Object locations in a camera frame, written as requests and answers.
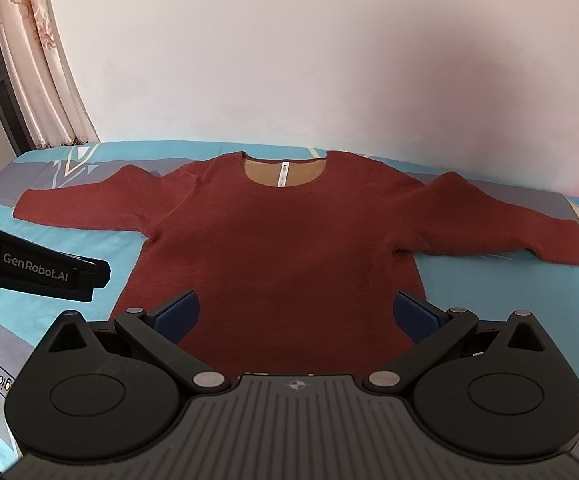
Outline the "blue grey patterned bedsheet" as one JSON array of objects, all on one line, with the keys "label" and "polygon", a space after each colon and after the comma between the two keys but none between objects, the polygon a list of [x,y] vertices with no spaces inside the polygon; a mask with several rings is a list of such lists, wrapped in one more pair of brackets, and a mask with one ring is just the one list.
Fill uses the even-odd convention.
[{"label": "blue grey patterned bedsheet", "polygon": [[14,216],[143,244],[107,262],[0,232],[0,289],[63,307],[4,400],[9,479],[579,479],[579,378],[529,309],[428,301],[417,255],[579,266],[579,222],[331,152],[242,152],[28,190]]}]

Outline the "pink patterned curtain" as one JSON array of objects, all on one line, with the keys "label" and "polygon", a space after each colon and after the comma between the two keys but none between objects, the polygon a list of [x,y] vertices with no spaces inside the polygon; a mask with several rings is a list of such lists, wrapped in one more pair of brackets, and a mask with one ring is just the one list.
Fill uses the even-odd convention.
[{"label": "pink patterned curtain", "polygon": [[51,0],[0,0],[0,46],[37,148],[99,141],[68,66]]}]

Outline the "dark red knit sweater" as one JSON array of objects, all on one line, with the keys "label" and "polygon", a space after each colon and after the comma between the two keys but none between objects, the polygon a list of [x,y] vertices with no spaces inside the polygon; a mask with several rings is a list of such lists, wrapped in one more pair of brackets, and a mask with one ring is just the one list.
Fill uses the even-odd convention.
[{"label": "dark red knit sweater", "polygon": [[315,177],[253,180],[241,153],[157,177],[29,190],[17,219],[64,229],[137,231],[139,259],[115,306],[152,310],[191,289],[200,318],[182,348],[224,375],[365,376],[410,348],[398,292],[423,296],[415,255],[529,250],[579,266],[579,224],[489,196],[454,172],[424,183],[331,152]]}]

